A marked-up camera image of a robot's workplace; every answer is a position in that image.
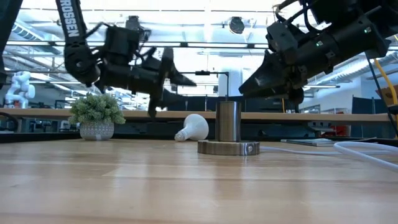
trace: wooden tabletop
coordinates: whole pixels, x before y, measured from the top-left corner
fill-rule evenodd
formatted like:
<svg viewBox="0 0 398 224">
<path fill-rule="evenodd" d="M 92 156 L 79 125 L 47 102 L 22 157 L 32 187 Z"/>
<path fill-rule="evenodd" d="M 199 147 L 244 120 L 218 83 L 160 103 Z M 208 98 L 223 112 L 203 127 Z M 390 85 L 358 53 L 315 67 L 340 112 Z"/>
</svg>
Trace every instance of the wooden tabletop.
<svg viewBox="0 0 398 224">
<path fill-rule="evenodd" d="M 58 118 L 67 119 L 71 116 L 69 110 L 65 109 L 7 109 L 0 108 L 0 112 L 9 113 L 14 116 L 31 118 Z M 200 114 L 206 119 L 215 119 L 215 112 L 205 111 L 162 111 L 157 113 L 157 118 L 181 118 L 190 114 Z M 148 118 L 146 111 L 123 110 L 126 119 Z M 364 122 L 380 123 L 388 122 L 387 114 L 287 114 L 287 113 L 242 113 L 242 119 L 269 120 L 269 121 L 336 121 L 336 122 Z"/>
<path fill-rule="evenodd" d="M 2 144 L 0 222 L 397 223 L 398 174 L 389 170 L 346 156 L 196 149 L 173 141 Z"/>
</svg>

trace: potted plant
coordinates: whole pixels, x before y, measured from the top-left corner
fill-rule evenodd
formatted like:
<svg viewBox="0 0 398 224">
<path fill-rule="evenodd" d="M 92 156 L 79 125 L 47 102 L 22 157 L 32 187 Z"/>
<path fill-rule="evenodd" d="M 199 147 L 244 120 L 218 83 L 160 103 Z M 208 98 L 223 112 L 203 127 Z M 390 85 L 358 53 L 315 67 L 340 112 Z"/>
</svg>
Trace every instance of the potted plant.
<svg viewBox="0 0 398 224">
<path fill-rule="evenodd" d="M 70 112 L 70 124 L 80 124 L 80 136 L 85 140 L 108 140 L 113 136 L 114 124 L 126 122 L 118 102 L 108 94 L 78 99 Z"/>
</svg>

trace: green plant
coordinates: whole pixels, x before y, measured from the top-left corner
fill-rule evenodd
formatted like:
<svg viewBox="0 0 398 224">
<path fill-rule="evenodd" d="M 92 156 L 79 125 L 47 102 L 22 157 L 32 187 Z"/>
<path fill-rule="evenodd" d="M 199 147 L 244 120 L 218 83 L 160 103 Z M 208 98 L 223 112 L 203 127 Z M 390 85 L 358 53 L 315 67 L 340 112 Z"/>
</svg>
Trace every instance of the green plant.
<svg viewBox="0 0 398 224">
<path fill-rule="evenodd" d="M 118 102 L 108 94 L 87 95 L 86 98 L 78 99 L 72 103 L 70 112 L 71 124 L 92 122 L 124 124 L 126 122 L 122 111 L 119 110 Z"/>
</svg>

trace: white textured pot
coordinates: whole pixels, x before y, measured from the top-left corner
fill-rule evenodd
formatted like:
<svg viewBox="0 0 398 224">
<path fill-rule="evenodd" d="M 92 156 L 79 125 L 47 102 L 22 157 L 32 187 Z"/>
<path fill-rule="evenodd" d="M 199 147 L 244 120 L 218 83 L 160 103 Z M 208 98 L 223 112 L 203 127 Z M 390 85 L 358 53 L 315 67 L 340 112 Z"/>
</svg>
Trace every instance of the white textured pot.
<svg viewBox="0 0 398 224">
<path fill-rule="evenodd" d="M 83 123 L 80 124 L 80 136 L 85 140 L 109 140 L 114 133 L 114 123 Z"/>
</svg>

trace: ceiling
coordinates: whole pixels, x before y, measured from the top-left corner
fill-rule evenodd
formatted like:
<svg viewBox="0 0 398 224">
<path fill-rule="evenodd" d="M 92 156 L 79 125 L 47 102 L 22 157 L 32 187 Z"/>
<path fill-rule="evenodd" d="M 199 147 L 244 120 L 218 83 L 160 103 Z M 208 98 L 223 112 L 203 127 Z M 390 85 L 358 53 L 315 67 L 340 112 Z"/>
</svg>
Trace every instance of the ceiling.
<svg viewBox="0 0 398 224">
<path fill-rule="evenodd" d="M 266 44 L 266 27 L 275 21 L 272 6 L 280 2 L 282 0 L 246 0 L 244 4 L 241 2 L 233 4 L 221 0 L 84 0 L 81 1 L 81 9 L 88 29 L 92 29 L 99 22 L 124 26 L 128 16 L 139 16 L 141 26 L 152 31 L 149 39 L 151 42 Z M 293 3 L 284 9 L 281 15 L 290 17 L 301 8 L 299 3 Z M 241 17 L 245 24 L 245 30 L 241 35 L 233 34 L 228 29 L 228 23 L 234 16 Z M 24 0 L 16 24 L 24 31 L 34 35 L 31 40 L 63 40 L 62 28 L 57 24 L 58 18 L 54 0 Z M 313 26 L 317 26 L 310 13 L 308 19 Z M 305 27 L 302 17 L 294 20 L 294 23 L 299 27 Z M 88 40 L 102 41 L 104 32 L 105 29 L 100 29 Z M 21 37 L 21 33 L 13 32 L 10 40 L 26 40 L 26 37 Z M 52 80 L 76 81 L 72 76 L 64 73 L 62 50 L 61 47 L 8 46 L 4 57 L 10 70 L 26 68 L 36 71 L 51 70 L 52 73 L 46 74 L 46 76 Z M 240 57 L 242 68 L 253 71 L 262 63 L 263 55 L 263 49 L 177 48 L 175 49 L 175 64 L 181 72 L 196 70 L 221 72 L 220 69 L 228 65 L 228 58 Z M 363 60 L 363 57 L 359 56 L 355 59 Z M 199 87 L 190 90 L 179 89 L 181 93 L 185 95 L 214 94 L 212 88 L 206 86 L 218 84 L 216 75 L 187 76 L 200 83 Z M 71 90 L 95 91 L 87 90 L 79 84 L 63 86 Z M 59 86 L 56 88 L 68 92 Z M 147 103 L 145 95 L 137 95 L 135 99 L 132 99 L 125 91 L 121 96 L 130 100 L 124 104 L 145 108 Z"/>
</svg>

